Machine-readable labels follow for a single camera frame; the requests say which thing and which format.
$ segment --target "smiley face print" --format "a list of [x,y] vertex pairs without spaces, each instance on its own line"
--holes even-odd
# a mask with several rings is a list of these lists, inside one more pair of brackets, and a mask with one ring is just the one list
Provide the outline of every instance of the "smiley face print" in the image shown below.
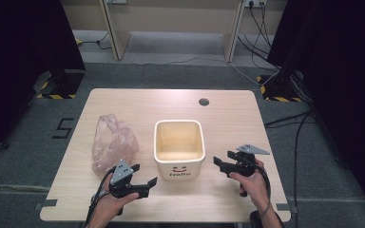
[[183,173],[186,171],[186,166],[183,166],[183,167],[177,167],[177,166],[174,166],[173,167],[173,172],[174,173]]

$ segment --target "wooden table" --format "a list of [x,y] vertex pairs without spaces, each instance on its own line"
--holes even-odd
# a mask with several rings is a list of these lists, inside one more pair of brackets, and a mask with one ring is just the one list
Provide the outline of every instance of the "wooden table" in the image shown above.
[[[202,106],[199,99],[208,99]],[[93,173],[92,145],[101,115],[113,113],[135,133],[140,151],[132,164],[139,163],[132,184],[144,184],[154,177],[158,183],[149,198],[129,203],[117,221],[133,222],[235,222],[249,221],[256,210],[250,198],[239,196],[239,183],[226,178],[213,163],[217,156],[224,162],[227,150],[236,151],[245,143],[271,152],[257,155],[265,163],[272,186],[273,207],[287,205],[279,173],[254,93],[246,90],[191,89],[93,89],[74,130],[47,200],[55,206],[43,207],[45,221],[85,221],[91,196],[100,179]],[[160,177],[153,156],[155,123],[159,120],[185,119],[201,123],[206,158],[195,180],[170,182]],[[289,210],[277,210],[283,221]]]

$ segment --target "electrical cord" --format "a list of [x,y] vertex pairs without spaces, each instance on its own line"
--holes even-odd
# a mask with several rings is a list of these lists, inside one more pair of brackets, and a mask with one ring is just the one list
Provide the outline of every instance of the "electrical cord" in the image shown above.
[[[283,127],[283,126],[291,125],[291,124],[301,124],[301,122],[283,123],[283,124],[277,125],[277,126],[265,126],[265,129],[279,128],[279,127]],[[317,123],[316,122],[304,122],[304,124],[317,124]]]
[[[273,70],[273,69],[270,69],[270,68],[265,68],[265,67],[261,67],[261,66],[259,66],[259,65],[257,65],[256,63],[255,63],[255,61],[254,61],[254,55],[253,54],[256,54],[257,56],[259,56],[262,60],[264,60],[265,62],[267,62],[267,60],[266,60],[266,58],[265,57],[263,57],[261,54],[259,54],[259,53],[257,53],[256,51],[254,51],[254,48],[257,48],[257,47],[255,47],[254,45],[252,45],[251,43],[249,43],[251,46],[252,46],[252,48],[250,48],[250,47],[248,47],[246,44],[244,44],[244,42],[241,40],[241,38],[238,36],[238,39],[239,39],[239,41],[245,46],[245,48],[247,49],[247,50],[249,50],[252,54],[251,54],[251,59],[252,59],[252,61],[253,61],[253,64],[255,65],[255,66],[257,66],[258,68],[261,68],[261,69],[265,69],[265,70],[269,70],[269,71],[273,71],[273,72],[276,72],[275,70]],[[273,64],[270,64],[270,65],[272,65],[273,67],[275,67],[275,68],[277,68],[277,69],[279,69],[279,66],[276,66],[276,65],[273,65]]]
[[97,44],[100,47],[100,49],[110,49],[111,47],[102,47],[101,46],[101,43],[105,40],[107,35],[108,35],[108,33],[106,33],[105,37],[103,37],[101,40],[85,41],[85,42],[81,42],[81,44]]
[[105,193],[104,195],[100,196],[100,192],[102,191],[103,185],[106,181],[106,178],[108,177],[108,175],[110,175],[111,173],[114,173],[115,167],[108,170],[105,174],[105,176],[102,179],[102,182],[99,185],[99,188],[97,189],[96,194],[94,195],[93,199],[91,200],[91,204],[88,207],[88,212],[87,212],[87,217],[86,217],[86,221],[85,221],[85,226],[87,226],[90,223],[90,219],[91,216],[93,215],[94,209],[96,208],[97,202],[99,202],[99,200],[108,195],[108,193]]
[[238,161],[250,164],[251,166],[255,167],[259,171],[259,173],[262,175],[263,180],[265,181],[266,192],[268,194],[268,199],[271,200],[271,182],[269,181],[269,178],[268,178],[268,175],[267,175],[265,169],[257,166],[255,163],[247,160],[244,157],[240,157],[240,159]]
[[299,113],[299,114],[294,115],[294,116],[283,117],[283,118],[277,119],[277,120],[275,120],[275,121],[272,121],[272,122],[270,122],[270,123],[265,123],[265,124],[264,124],[264,126],[268,126],[268,125],[271,125],[271,124],[276,124],[276,123],[279,123],[279,122],[288,121],[288,120],[294,119],[294,118],[296,118],[296,117],[300,117],[300,116],[306,115],[306,114],[308,114],[310,111],[311,111],[311,110],[308,110],[308,111],[305,111],[305,112]]
[[249,40],[248,40],[248,38],[247,38],[247,35],[246,34],[244,34],[244,38],[245,38],[245,40],[247,41],[247,43],[251,46],[251,48],[252,47],[254,47],[255,49],[257,49],[258,51],[260,51],[260,52],[262,52],[262,53],[264,53],[264,54],[268,54],[268,52],[266,52],[265,50],[263,50],[263,49],[260,49],[260,48],[258,48],[258,47],[256,47],[255,45],[253,45]]
[[[256,23],[256,25],[257,25],[257,28],[259,29],[259,35],[262,35],[262,37],[263,37],[263,39],[266,41],[266,43],[268,44],[268,46],[270,47],[271,46],[271,44],[269,43],[269,39],[268,38],[266,38],[265,37],[265,35],[263,34],[263,32],[262,32],[262,27],[260,27],[259,26],[259,23],[258,23],[258,21],[257,21],[257,19],[256,19],[256,17],[254,16],[254,13],[253,13],[253,6],[254,6],[254,2],[253,1],[250,1],[250,13],[251,13],[251,16],[253,17],[253,19],[254,19],[254,22]],[[262,24],[261,25],[263,25],[265,22],[264,22],[264,19],[265,19],[265,17],[264,16],[262,16]]]
[[266,24],[265,24],[265,15],[266,15],[266,7],[263,5],[263,2],[260,3],[260,11],[262,13],[262,24],[261,28],[263,26],[263,30],[265,31],[265,37],[266,37],[266,43],[268,43],[269,47],[271,47],[271,42],[269,41],[268,33],[266,31]]
[[308,93],[308,89],[301,81],[299,74],[301,74],[301,72],[295,70],[294,74],[290,76],[290,80],[292,81],[292,85],[300,99],[307,104],[311,104],[313,99],[311,99],[309,95],[306,95],[306,93]]
[[293,175],[293,198],[295,204],[295,227],[298,227],[298,134],[300,132],[301,127],[303,126],[307,117],[312,113],[310,110],[303,118],[298,127],[298,132],[296,133],[296,141],[295,141],[295,165],[294,165],[294,175]]

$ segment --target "crumpled plastic bag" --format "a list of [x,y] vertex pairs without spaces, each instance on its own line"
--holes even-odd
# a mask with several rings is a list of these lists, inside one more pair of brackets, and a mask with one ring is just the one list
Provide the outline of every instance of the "crumpled plastic bag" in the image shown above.
[[139,145],[135,134],[114,114],[99,118],[92,153],[92,169],[99,178],[102,179],[120,160],[130,164],[132,157],[138,151]]

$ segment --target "wall socket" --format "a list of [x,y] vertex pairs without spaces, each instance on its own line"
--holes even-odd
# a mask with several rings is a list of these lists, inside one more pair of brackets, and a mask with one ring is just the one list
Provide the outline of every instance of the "wall socket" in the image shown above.
[[253,8],[261,8],[261,6],[265,7],[266,6],[266,0],[246,0],[245,1],[245,6],[247,8],[250,8],[250,2],[253,2]]

